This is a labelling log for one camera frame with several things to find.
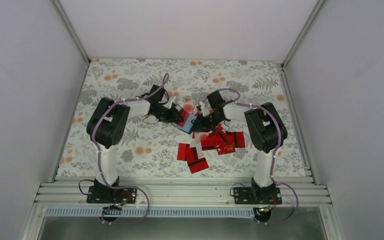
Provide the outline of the navy blue card holder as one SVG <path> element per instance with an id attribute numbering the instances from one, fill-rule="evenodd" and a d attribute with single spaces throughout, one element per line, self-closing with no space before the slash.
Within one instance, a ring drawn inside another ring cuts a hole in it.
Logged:
<path id="1" fill-rule="evenodd" d="M 192 128 L 197 119 L 196 108 L 191 104 L 185 104 L 184 106 L 176 105 L 175 109 L 179 112 L 179 117 L 173 124 L 177 129 L 187 133 L 192 133 Z"/>

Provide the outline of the red card pile top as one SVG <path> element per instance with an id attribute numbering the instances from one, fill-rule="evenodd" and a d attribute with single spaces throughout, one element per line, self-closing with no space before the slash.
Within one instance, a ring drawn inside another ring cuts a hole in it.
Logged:
<path id="1" fill-rule="evenodd" d="M 184 125 L 185 125 L 186 122 L 187 122 L 187 119 L 188 119 L 189 115 L 190 115 L 190 114 L 189 114 L 186 110 L 184 110 L 183 108 L 181 108 L 181 109 L 179 110 L 179 113 L 178 113 L 177 117 L 176 117 L 175 124 L 176 124 L 177 126 L 179 126 L 180 128 L 183 128 Z"/>

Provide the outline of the red VIP card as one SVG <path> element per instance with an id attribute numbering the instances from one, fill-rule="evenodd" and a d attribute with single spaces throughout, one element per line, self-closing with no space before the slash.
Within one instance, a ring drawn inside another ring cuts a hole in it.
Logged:
<path id="1" fill-rule="evenodd" d="M 218 145 L 216 147 L 216 150 L 217 150 L 217 154 L 221 156 L 221 155 L 235 153 L 236 147 L 234 144 L 228 144 L 224 146 Z"/>

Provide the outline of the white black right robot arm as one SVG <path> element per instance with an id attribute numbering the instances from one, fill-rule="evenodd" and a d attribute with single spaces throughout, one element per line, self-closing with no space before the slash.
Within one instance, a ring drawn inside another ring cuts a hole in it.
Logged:
<path id="1" fill-rule="evenodd" d="M 288 132 L 276 108 L 270 102 L 262 105 L 225 100 L 219 89 L 206 97 L 212 112 L 200 113 L 192 122 L 194 132 L 214 131 L 223 121 L 236 120 L 246 123 L 250 139 L 258 150 L 256 169 L 251 178 L 250 195 L 254 202 L 264 203 L 277 194 L 274 166 L 277 150 L 288 137 Z"/>

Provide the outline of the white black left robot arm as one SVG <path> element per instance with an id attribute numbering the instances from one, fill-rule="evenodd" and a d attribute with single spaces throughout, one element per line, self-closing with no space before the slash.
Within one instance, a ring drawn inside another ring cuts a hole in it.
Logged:
<path id="1" fill-rule="evenodd" d="M 98 175 L 95 185 L 102 186 L 99 196 L 111 203 L 119 197 L 119 175 L 116 168 L 117 145 L 121 141 L 129 118 L 154 116 L 159 122 L 178 123 L 184 120 L 173 100 L 161 102 L 166 91 L 154 85 L 149 93 L 131 99 L 115 101 L 103 97 L 86 127 L 90 140 L 97 148 Z"/>

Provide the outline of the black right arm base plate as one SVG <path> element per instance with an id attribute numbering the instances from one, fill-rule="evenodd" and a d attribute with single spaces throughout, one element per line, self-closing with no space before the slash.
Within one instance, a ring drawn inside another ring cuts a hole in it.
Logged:
<path id="1" fill-rule="evenodd" d="M 232 196 L 236 205 L 281 205 L 283 203 L 279 187 L 234 187 Z"/>

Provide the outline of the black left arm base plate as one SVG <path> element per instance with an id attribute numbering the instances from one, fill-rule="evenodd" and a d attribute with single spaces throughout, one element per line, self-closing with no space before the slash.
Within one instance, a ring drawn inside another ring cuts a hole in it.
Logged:
<path id="1" fill-rule="evenodd" d="M 86 202 L 88 204 L 135 204 L 135 188 L 112 189 L 107 186 L 91 186 Z"/>

